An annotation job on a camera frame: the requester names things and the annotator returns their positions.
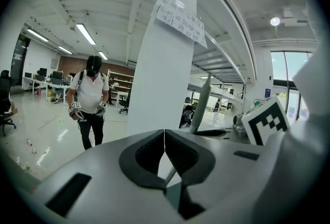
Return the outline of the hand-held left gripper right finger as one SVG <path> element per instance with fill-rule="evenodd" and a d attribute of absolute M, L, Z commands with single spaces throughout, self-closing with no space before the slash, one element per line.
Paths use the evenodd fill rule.
<path fill-rule="evenodd" d="M 323 129 L 290 129 L 264 146 L 168 135 L 203 146 L 216 159 L 204 182 L 187 187 L 203 208 L 187 223 L 315 223 L 323 217 Z"/>

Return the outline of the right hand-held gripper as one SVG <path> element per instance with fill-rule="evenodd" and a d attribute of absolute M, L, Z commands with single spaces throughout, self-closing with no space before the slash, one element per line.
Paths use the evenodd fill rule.
<path fill-rule="evenodd" d="M 236 115 L 231 129 L 197 131 L 194 135 L 228 138 L 231 142 L 264 146 L 268 138 L 289 128 L 286 113 L 277 97 L 271 97 L 243 114 Z"/>

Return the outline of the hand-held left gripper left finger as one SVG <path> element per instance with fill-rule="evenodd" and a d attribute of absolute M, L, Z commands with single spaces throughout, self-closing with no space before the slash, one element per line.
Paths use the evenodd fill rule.
<path fill-rule="evenodd" d="M 178 213 L 159 189 L 131 182 L 119 157 L 128 146 L 156 130 L 84 151 L 23 193 L 28 209 L 45 223 L 178 223 Z"/>

